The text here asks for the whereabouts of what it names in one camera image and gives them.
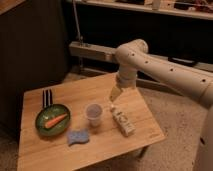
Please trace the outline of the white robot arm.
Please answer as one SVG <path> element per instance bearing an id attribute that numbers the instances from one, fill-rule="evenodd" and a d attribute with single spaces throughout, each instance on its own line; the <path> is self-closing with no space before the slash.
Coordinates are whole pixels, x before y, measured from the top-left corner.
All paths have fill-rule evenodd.
<path id="1" fill-rule="evenodd" d="M 141 71 L 207 109 L 193 171 L 213 171 L 213 73 L 152 57 L 142 39 L 118 46 L 114 56 L 119 70 L 111 101 L 123 88 L 134 87 L 137 72 Z"/>

